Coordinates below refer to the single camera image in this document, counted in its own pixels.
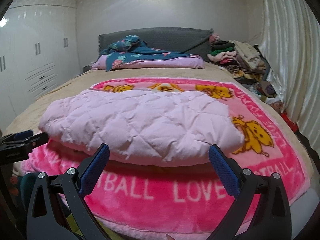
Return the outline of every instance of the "white curtain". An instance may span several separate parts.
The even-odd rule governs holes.
[[[320,25],[305,0],[264,0],[260,50],[283,110],[320,155]]]

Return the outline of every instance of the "white wall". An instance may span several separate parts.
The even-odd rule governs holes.
[[[251,45],[260,45],[264,26],[263,0],[247,0],[248,6],[248,42]]]
[[[248,40],[247,0],[77,0],[81,67],[96,60],[98,35],[148,27],[213,28],[224,40]]]

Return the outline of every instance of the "pile of clothes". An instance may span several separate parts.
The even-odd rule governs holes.
[[[222,41],[215,33],[209,43],[211,52],[208,58],[232,73],[239,83],[252,85],[262,81],[266,67],[253,46],[239,41]]]
[[[279,114],[281,113],[282,101],[276,94],[273,86],[268,81],[261,81],[251,85],[248,90],[255,94],[262,102],[271,106]]]

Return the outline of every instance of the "headboard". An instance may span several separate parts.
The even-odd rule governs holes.
[[[209,36],[213,30],[190,28],[160,27],[127,30],[99,36],[99,53],[109,44],[117,42],[128,35],[137,35],[148,44],[148,47],[175,52],[200,55],[208,61],[210,51]]]

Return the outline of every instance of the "quilted fabric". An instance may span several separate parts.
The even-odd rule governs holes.
[[[228,115],[227,105],[199,91],[84,90],[53,102],[39,129],[90,155],[106,143],[111,160],[173,167],[207,163],[212,144],[239,149],[244,136]]]

